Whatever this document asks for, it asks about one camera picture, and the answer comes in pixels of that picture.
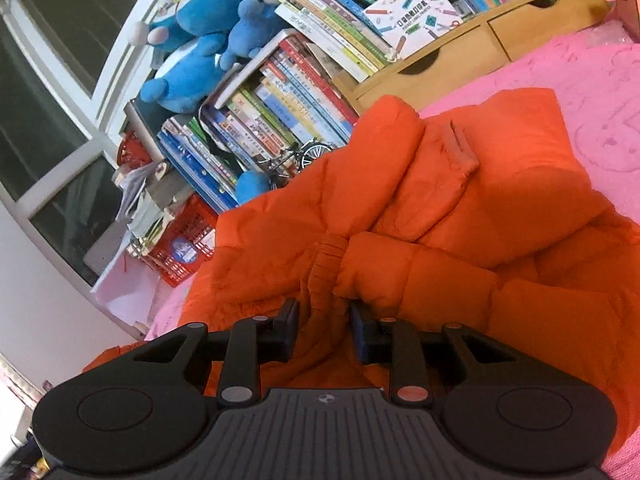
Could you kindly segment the stack of papers and books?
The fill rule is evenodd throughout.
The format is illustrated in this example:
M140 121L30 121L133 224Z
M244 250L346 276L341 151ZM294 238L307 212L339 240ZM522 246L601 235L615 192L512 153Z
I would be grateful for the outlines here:
M138 169L122 166L113 181L122 191L116 221L125 228L130 255L149 255L178 217L194 189L169 162L151 162Z

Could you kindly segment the blue Doraemon plush toy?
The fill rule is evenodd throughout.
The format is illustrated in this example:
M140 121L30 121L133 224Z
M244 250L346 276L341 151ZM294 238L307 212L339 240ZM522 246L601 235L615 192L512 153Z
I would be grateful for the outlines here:
M230 32L239 21L243 0L160 0L149 21L132 24L128 42L172 53L184 44L214 32Z

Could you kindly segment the blue plush ball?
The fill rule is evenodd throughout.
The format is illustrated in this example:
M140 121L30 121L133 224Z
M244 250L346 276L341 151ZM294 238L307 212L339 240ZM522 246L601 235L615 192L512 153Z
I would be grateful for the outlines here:
M236 201L244 205L271 190L271 179L261 171L245 171L235 185Z

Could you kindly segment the row of upright books left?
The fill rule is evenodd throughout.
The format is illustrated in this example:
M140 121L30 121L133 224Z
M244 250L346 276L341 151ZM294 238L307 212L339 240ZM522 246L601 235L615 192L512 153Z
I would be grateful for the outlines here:
M294 143L346 145L357 113L330 79L335 63L294 29L234 66L198 110L174 115L157 135L160 149L214 211L238 206L245 171Z

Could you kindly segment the white label printer box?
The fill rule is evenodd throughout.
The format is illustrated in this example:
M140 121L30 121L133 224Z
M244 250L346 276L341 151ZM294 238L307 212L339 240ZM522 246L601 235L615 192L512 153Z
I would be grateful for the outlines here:
M404 60L463 23L449 0L378 0L364 9L395 58Z

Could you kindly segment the miniature black bicycle model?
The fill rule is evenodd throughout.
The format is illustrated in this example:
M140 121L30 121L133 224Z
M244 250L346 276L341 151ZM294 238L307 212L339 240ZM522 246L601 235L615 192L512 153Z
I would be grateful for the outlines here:
M262 162L259 167L271 179L284 182L297 176L324 154L331 153L336 146L324 141L294 143L280 151L280 154Z

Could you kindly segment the red plastic crate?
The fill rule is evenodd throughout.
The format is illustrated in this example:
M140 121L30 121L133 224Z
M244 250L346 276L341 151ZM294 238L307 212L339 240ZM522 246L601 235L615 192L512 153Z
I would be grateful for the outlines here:
M136 134L128 131L119 144L116 162L118 169L125 165L138 169L154 160ZM152 252L138 258L172 287L190 278L205 261L212 258L214 251L217 215L195 193L194 186L189 184L194 193L183 211L171 222Z

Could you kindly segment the blue whale plush toy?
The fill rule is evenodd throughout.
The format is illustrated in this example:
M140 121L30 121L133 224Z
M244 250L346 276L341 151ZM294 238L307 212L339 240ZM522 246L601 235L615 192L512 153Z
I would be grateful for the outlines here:
M227 35L221 32L198 37L168 56L153 79L145 81L140 99L175 114L190 114L227 77L220 66Z

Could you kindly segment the wooden desk drawer organizer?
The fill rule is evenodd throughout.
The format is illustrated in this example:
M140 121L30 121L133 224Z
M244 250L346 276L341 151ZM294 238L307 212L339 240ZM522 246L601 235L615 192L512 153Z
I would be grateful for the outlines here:
M362 84L346 70L333 82L359 114L381 96L398 96L422 110L556 36L602 22L608 12L605 0L511 0L475 15Z

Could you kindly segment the small blue bear plush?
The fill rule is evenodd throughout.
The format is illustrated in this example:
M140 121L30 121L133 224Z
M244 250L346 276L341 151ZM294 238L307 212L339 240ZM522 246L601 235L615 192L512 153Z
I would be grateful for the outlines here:
M239 21L229 32L227 50L219 59L222 70L230 70L244 58L254 58L286 26L276 6L259 0L242 0L238 15Z

